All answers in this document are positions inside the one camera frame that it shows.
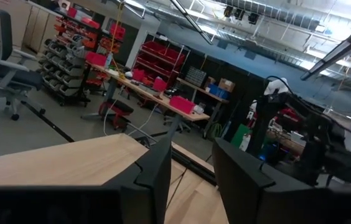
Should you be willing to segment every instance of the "ceiling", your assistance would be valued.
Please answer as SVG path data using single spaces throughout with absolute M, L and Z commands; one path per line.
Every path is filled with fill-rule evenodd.
M 160 19 L 193 29 L 170 0 L 135 0 Z M 351 0 L 179 0 L 209 37 L 255 51 L 264 56 L 310 69 L 351 34 Z M 228 5 L 246 11 L 242 20 L 223 16 Z M 256 25 L 252 12 L 261 13 Z M 321 74 L 351 91 L 351 58 L 339 61 Z

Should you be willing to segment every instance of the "red stool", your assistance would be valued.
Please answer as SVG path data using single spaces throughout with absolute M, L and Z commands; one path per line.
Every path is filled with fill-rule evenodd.
M 101 104 L 100 109 L 98 111 L 98 113 L 102 116 L 103 119 L 106 113 L 106 110 L 104 110 L 105 108 L 111 108 L 111 110 L 115 112 L 115 114 L 108 114 L 108 116 L 115 116 L 115 118 L 112 119 L 113 129 L 117 130 L 118 128 L 121 128 L 122 132 L 125 132 L 127 128 L 127 123 L 129 123 L 130 121 L 124 116 L 130 115 L 132 112 L 134 112 L 134 109 L 132 109 L 120 100 L 117 100 L 115 103 L 114 99 L 109 99 L 107 102 Z

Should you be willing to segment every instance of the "chair armrest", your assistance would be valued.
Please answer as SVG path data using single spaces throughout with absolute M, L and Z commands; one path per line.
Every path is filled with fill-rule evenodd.
M 0 65 L 4 65 L 4 66 L 10 67 L 10 68 L 15 68 L 15 69 L 26 71 L 26 72 L 30 71 L 27 67 L 25 67 L 23 65 L 19 65 L 16 63 L 12 63 L 12 62 L 7 62 L 4 60 L 0 60 Z
M 36 60 L 35 56 L 33 56 L 31 54 L 28 54 L 28 53 L 25 53 L 23 51 L 20 51 L 20 50 L 17 50 L 17 49 L 13 49 L 12 52 L 17 53 L 17 54 L 19 54 L 20 56 L 22 56 L 24 58 L 28 58 L 28 59 L 31 59 L 31 60 Z

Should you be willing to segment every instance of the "gray office chair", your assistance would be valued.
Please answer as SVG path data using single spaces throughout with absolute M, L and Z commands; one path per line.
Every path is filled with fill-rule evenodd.
M 22 65 L 27 59 L 36 60 L 36 58 L 20 50 L 12 49 L 11 16 L 3 10 L 0 10 L 0 26 L 0 98 L 5 97 L 7 99 L 6 104 L 11 105 L 11 119 L 14 121 L 19 119 L 16 100 L 22 104 L 27 103 L 39 111 L 40 114 L 44 114 L 45 110 L 42 109 L 41 105 L 27 97 L 27 93 L 31 89 L 40 90 L 42 88 L 42 76 Z M 7 62 L 13 52 L 21 56 L 18 63 Z

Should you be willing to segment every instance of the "chair base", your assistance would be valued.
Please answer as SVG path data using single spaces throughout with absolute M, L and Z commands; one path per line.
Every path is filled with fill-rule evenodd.
M 27 97 L 27 91 L 21 90 L 21 91 L 16 91 L 13 89 L 2 89 L 0 88 L 0 98 L 6 98 L 6 106 L 11 106 L 12 110 L 12 116 L 11 119 L 14 121 L 17 121 L 19 119 L 19 114 L 17 113 L 17 104 L 16 100 L 20 101 L 22 104 L 29 104 L 33 108 L 35 108 L 37 111 L 39 111 L 40 114 L 45 113 L 45 109 L 42 108 L 42 106 L 39 103 L 36 103 L 32 101 L 30 98 Z
M 173 119 L 174 118 L 171 116 L 165 116 L 163 125 L 166 125 L 167 123 L 171 124 L 173 122 Z M 183 132 L 184 128 L 187 130 L 188 133 L 190 132 L 190 126 L 183 121 L 180 122 L 178 127 L 180 128 L 180 131 L 179 131 L 180 133 Z

